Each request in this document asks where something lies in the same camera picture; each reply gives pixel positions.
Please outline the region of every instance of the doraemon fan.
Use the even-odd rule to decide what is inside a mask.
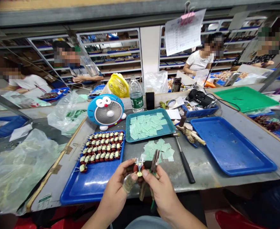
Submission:
[[[94,98],[88,106],[88,117],[92,122],[100,125],[100,130],[105,131],[126,118],[122,100],[111,94],[103,94]]]

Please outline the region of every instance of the yellow fan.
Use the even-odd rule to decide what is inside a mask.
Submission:
[[[120,73],[113,73],[108,81],[111,92],[119,98],[129,97],[128,83]]]

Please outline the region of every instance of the copper wire coil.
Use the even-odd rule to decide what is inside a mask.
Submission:
[[[141,172],[143,171],[143,169],[145,169],[144,165],[142,165],[141,167]],[[134,165],[133,167],[133,172],[138,172],[139,171],[139,166],[137,164]]]

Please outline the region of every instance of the hanging paper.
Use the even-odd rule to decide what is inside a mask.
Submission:
[[[165,24],[165,48],[168,56],[201,45],[201,25],[206,9],[195,12],[192,23],[180,26],[181,18]]]

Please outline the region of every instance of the storage rack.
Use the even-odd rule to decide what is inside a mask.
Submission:
[[[265,20],[266,17],[248,17],[246,18],[245,21],[250,21],[250,20]],[[250,27],[250,28],[241,28],[239,30],[223,30],[221,28],[222,24],[225,22],[231,22],[232,19],[221,19],[221,20],[211,20],[211,21],[204,21],[202,23],[202,26],[204,26],[205,24],[212,24],[212,23],[218,23],[218,26],[216,29],[212,30],[212,31],[205,31],[205,32],[201,32],[201,39],[203,35],[208,35],[208,34],[213,34],[215,32],[222,32],[224,34],[228,34],[228,38],[230,38],[230,36],[233,36],[234,34],[238,33],[238,32],[249,32],[249,34],[251,35],[255,35],[258,31],[258,28],[260,26],[254,26],[254,27]],[[165,65],[165,66],[161,66],[160,62],[165,62],[167,61],[171,61],[174,62],[175,60],[186,60],[190,54],[188,55],[175,55],[175,56],[161,56],[161,51],[162,50],[166,50],[166,42],[165,42],[165,36],[162,35],[162,29],[165,27],[165,25],[162,25],[160,27],[160,44],[159,44],[159,69],[165,69],[167,71],[168,75],[175,75],[177,73],[178,70],[182,71],[183,67],[185,64],[177,64],[177,65]],[[242,40],[242,41],[230,41],[230,39],[228,39],[229,42],[225,42],[224,43],[224,47],[228,48],[227,50],[224,51],[224,55],[227,54],[235,54],[235,53],[241,53],[244,48],[247,46],[247,44],[251,41],[251,40]],[[239,48],[230,48],[231,45],[238,45],[241,44],[242,46]],[[215,63],[227,63],[227,64],[217,64],[216,66],[212,67],[212,71],[221,71],[221,70],[226,70],[226,69],[230,69],[232,66],[232,62],[235,60],[236,58],[222,58],[219,61],[216,60]]]
[[[56,75],[58,75],[58,77],[61,79],[61,81],[68,87],[68,85],[74,85],[76,83],[73,82],[69,82],[66,83],[63,79],[64,78],[71,78],[73,77],[72,74],[70,73],[70,71],[68,71],[68,73],[66,75],[60,75],[57,71],[66,71],[69,70],[68,67],[62,67],[62,68],[54,68],[52,66],[52,64],[50,62],[54,61],[54,58],[47,58],[48,56],[54,55],[54,53],[48,53],[48,54],[42,54],[42,51],[47,51],[47,50],[53,50],[52,47],[42,47],[39,48],[37,47],[33,41],[35,40],[47,40],[47,39],[56,39],[56,38],[68,38],[69,35],[68,34],[62,34],[62,35],[55,35],[55,36],[44,36],[44,37],[32,37],[32,38],[27,38],[28,42],[31,44],[31,46],[38,52],[38,54],[41,56],[40,60],[37,60],[35,62],[41,61],[43,60],[45,63],[47,63],[47,65],[52,69],[51,71],[54,71],[56,73]]]
[[[106,40],[106,41],[98,41],[98,42],[92,42],[91,36],[99,36],[101,34],[117,34],[117,33],[128,33],[130,31],[136,31],[138,37],[133,39],[119,39],[119,40]],[[102,45],[109,45],[111,47],[111,44],[118,44],[121,43],[122,47],[124,46],[124,43],[127,42],[134,42],[138,48],[138,50],[133,50],[133,51],[125,51],[125,52],[115,52],[115,53],[97,53],[97,54],[89,54],[91,58],[94,57],[110,57],[110,56],[124,56],[124,55],[131,55],[131,54],[139,54],[139,57],[136,57],[132,61],[123,61],[123,62],[115,62],[114,60],[112,61],[105,61],[104,63],[101,64],[96,64],[101,73],[104,76],[104,82],[106,83],[109,81],[110,76],[106,76],[106,74],[112,74],[112,73],[121,73],[125,79],[130,79],[131,75],[136,75],[136,78],[141,78],[143,75],[143,67],[142,67],[142,57],[141,57],[141,42],[140,42],[140,29],[139,28],[131,28],[131,29],[121,29],[121,30],[109,30],[109,31],[98,31],[98,32],[84,32],[84,33],[77,33],[77,39],[82,46],[84,50],[90,49],[95,49],[95,50],[100,50],[102,51],[103,48],[101,47]],[[83,41],[82,37],[86,36],[88,38],[87,41]]]

